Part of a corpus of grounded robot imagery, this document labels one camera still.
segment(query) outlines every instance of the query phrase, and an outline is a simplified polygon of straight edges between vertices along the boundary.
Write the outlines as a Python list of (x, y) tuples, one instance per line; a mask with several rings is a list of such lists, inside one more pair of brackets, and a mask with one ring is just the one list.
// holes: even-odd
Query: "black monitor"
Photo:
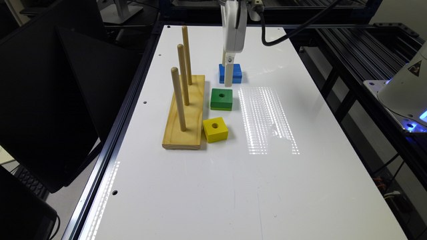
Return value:
[(95, 0), (58, 0), (0, 40), (0, 145), (54, 193), (105, 142), (139, 63)]

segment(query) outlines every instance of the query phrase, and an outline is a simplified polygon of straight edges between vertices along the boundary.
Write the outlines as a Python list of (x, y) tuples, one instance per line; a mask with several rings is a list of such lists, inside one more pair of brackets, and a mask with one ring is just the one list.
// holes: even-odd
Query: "blue block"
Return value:
[[(220, 83), (224, 83), (225, 71), (226, 68), (222, 67), (222, 64), (220, 64)], [(234, 64), (233, 83), (242, 83), (242, 70), (240, 69), (240, 64)]]

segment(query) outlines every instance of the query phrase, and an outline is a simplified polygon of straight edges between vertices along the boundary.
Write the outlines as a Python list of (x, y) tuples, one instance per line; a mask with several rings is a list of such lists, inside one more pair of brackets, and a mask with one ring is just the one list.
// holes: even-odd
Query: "wooden peg board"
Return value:
[(179, 128), (175, 94), (173, 94), (162, 143), (162, 147), (165, 149), (200, 149), (205, 76), (192, 75), (191, 79), (193, 85), (188, 86), (189, 105), (184, 105), (187, 130), (181, 131)]

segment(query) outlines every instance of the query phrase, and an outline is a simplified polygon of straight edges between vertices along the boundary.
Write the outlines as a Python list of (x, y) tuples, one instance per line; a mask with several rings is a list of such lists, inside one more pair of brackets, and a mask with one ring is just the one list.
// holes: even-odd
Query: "white tabletop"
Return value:
[(161, 147), (182, 43), (181, 27), (165, 27), (88, 239), (406, 239), (289, 40), (264, 47), (248, 27), (233, 110), (212, 111), (222, 28), (188, 31), (203, 119), (223, 117), (228, 139)]

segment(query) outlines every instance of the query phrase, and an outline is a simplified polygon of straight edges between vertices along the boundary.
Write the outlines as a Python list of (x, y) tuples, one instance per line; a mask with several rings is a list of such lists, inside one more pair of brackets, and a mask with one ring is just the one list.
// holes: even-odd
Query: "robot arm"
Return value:
[(234, 57), (243, 51), (246, 34), (247, 11), (254, 21), (260, 16), (254, 11), (255, 5), (263, 6), (261, 0), (247, 2), (246, 0), (227, 0), (221, 3), (222, 30), (224, 35), (224, 50), (222, 65), (225, 67), (224, 85), (232, 86)]

